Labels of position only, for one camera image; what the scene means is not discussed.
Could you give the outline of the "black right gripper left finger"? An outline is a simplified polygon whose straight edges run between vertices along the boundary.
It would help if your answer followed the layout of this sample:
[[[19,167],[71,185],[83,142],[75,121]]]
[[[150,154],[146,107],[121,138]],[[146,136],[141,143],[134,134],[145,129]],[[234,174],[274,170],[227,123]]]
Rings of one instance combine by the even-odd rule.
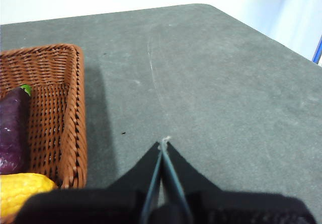
[[[106,188],[58,189],[30,197],[15,223],[142,223],[156,207],[161,155],[154,143]]]

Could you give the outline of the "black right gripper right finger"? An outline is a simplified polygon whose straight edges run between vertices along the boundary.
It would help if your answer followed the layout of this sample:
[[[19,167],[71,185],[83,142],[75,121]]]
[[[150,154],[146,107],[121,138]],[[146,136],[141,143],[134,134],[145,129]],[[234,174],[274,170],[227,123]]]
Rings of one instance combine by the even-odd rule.
[[[163,143],[166,174],[178,203],[194,223],[315,223],[303,201],[278,193],[227,191],[198,172],[171,145]]]

